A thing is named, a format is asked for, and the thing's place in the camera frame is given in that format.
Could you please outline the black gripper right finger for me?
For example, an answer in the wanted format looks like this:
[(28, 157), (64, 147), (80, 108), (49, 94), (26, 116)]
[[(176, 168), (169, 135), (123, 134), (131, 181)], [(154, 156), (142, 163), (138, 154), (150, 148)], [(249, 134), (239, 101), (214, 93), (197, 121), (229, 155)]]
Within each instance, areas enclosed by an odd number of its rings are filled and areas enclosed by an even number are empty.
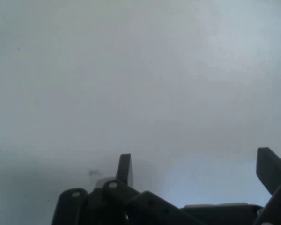
[(255, 225), (281, 225), (281, 158), (270, 148), (257, 149), (256, 175), (271, 194)]

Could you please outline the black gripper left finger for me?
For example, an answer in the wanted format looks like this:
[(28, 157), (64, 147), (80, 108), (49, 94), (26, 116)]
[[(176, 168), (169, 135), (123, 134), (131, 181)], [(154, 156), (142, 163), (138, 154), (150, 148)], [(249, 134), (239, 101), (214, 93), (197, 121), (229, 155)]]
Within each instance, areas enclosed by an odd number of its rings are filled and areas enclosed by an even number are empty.
[(202, 221), (155, 194), (132, 187), (132, 158), (120, 155), (115, 177), (88, 193), (73, 188), (60, 194), (53, 225), (201, 225)]

